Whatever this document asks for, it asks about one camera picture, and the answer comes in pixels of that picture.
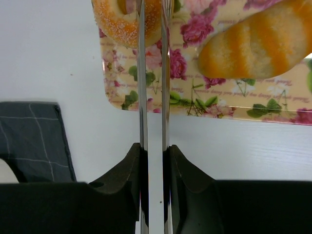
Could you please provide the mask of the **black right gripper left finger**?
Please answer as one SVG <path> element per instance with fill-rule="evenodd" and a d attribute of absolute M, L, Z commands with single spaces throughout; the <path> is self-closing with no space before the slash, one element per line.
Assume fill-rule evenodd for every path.
<path fill-rule="evenodd" d="M 138 221 L 148 233 L 148 156 L 139 143 L 90 186 L 98 193 L 91 198 L 97 233 L 134 234 Z"/>

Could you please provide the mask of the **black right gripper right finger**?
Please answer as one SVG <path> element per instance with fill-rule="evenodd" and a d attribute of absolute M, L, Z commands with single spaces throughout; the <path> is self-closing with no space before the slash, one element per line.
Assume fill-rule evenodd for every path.
<path fill-rule="evenodd" d="M 222 234 L 222 212 L 215 180 L 170 146 L 163 154 L 166 234 Z"/>

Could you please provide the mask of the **sugared donut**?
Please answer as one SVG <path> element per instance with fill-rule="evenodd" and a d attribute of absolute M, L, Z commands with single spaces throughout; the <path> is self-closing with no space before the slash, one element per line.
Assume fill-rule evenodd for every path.
<path fill-rule="evenodd" d="M 115 43 L 137 48 L 138 20 L 135 12 L 124 14 L 116 0 L 93 0 L 95 21 L 102 32 Z M 161 1 L 145 1 L 145 45 L 161 38 Z"/>

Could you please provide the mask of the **metal bread tongs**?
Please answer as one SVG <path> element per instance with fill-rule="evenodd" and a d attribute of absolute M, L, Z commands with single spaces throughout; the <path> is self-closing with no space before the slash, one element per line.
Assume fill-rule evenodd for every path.
<path fill-rule="evenodd" d="M 149 231 L 149 166 L 148 166 L 148 119 L 147 119 L 147 85 L 146 85 L 146 43 L 145 43 L 145 1 L 136 2 L 136 17 L 138 21 L 137 37 L 137 89 L 138 111 L 140 130 L 139 151 L 139 180 L 140 180 L 140 232 L 148 234 Z M 174 1 L 163 0 L 161 2 L 161 38 L 162 38 L 162 98 L 163 102 L 168 98 L 169 91 L 166 69 L 170 69 L 169 26 L 168 17 L 172 16 Z"/>

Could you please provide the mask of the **striped long bread roll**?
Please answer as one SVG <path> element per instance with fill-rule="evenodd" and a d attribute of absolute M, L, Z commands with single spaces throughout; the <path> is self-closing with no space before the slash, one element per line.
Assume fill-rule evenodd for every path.
<path fill-rule="evenodd" d="M 312 2 L 282 0 L 214 35 L 198 56 L 208 78 L 266 79 L 312 52 Z"/>

